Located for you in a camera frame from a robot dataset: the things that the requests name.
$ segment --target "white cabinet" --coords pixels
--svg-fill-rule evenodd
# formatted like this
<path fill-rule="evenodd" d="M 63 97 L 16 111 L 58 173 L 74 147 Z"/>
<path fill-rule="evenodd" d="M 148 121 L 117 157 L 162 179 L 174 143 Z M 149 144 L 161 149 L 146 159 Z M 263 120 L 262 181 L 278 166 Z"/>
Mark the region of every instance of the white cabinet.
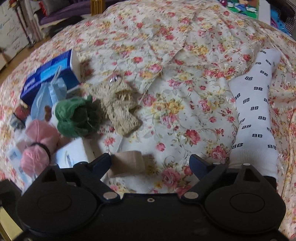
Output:
<path fill-rule="evenodd" d="M 27 37 L 9 1 L 0 5 L 0 49 L 7 61 L 28 45 Z"/>

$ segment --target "bed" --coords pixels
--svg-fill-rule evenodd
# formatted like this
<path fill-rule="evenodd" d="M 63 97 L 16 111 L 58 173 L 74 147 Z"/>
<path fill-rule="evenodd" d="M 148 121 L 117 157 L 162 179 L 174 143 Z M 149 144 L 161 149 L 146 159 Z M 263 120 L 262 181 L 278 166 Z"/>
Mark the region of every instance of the bed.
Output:
<path fill-rule="evenodd" d="M 101 153 L 140 150 L 146 173 L 105 179 L 116 192 L 184 193 L 198 180 L 193 153 L 227 163 L 238 117 L 228 81 L 247 72 L 262 48 L 282 52 L 270 88 L 272 132 L 280 152 L 277 191 L 287 206 L 281 231 L 296 233 L 296 42 L 274 28 L 234 14 L 216 1 L 125 1 L 67 27 L 35 50 L 0 89 L 0 179 L 23 186 L 5 152 L 13 137 L 9 118 L 26 76 L 73 48 L 84 94 L 114 71 L 135 90 L 142 125 L 122 138 L 102 126 Z"/>

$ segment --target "white sock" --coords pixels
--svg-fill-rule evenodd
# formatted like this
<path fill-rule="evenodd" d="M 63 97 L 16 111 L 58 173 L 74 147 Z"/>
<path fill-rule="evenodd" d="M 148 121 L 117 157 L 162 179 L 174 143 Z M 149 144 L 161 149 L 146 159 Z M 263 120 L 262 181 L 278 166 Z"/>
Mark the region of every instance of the white sock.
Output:
<path fill-rule="evenodd" d="M 263 176 L 277 179 L 278 151 L 271 133 L 268 93 L 280 52 L 263 49 L 251 70 L 229 82 L 236 99 L 239 128 L 230 151 L 230 168 L 252 164 Z"/>

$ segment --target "pink plush toy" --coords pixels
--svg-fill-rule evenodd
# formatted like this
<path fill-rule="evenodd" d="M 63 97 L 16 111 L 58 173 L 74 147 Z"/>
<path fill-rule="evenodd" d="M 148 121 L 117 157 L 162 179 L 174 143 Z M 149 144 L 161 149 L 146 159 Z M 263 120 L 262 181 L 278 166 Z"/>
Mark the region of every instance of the pink plush toy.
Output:
<path fill-rule="evenodd" d="M 22 153 L 20 166 L 33 177 L 39 175 L 49 165 L 50 156 L 57 148 L 59 133 L 45 121 L 33 120 L 25 131 L 33 144 Z"/>

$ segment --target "hair tie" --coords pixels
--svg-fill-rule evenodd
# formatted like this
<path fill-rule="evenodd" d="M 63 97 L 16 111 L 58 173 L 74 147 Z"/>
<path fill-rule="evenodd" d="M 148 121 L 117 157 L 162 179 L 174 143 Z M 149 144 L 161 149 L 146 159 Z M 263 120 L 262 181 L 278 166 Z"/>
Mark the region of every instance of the hair tie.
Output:
<path fill-rule="evenodd" d="M 50 151 L 49 151 L 49 149 L 47 148 L 47 146 L 46 146 L 46 145 L 43 145 L 43 144 L 40 143 L 40 142 L 33 142 L 33 143 L 31 144 L 31 146 L 36 146 L 36 145 L 40 146 L 41 148 L 43 148 L 43 149 L 46 151 L 46 153 L 47 153 L 47 155 L 48 155 L 48 158 L 49 158 L 49 160 L 50 160 L 51 155 L 50 155 Z"/>

